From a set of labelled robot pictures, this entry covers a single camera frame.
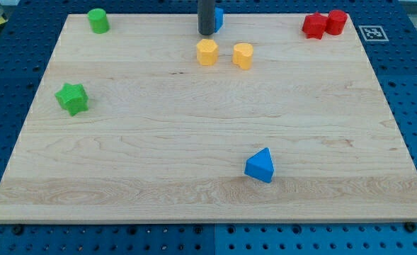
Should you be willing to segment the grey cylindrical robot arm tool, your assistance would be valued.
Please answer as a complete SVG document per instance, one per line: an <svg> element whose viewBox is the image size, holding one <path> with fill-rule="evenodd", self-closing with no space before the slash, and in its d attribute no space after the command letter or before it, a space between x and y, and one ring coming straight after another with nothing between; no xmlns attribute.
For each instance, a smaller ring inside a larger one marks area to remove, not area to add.
<svg viewBox="0 0 417 255"><path fill-rule="evenodd" d="M211 35L215 32L215 0L198 0L198 32Z"/></svg>

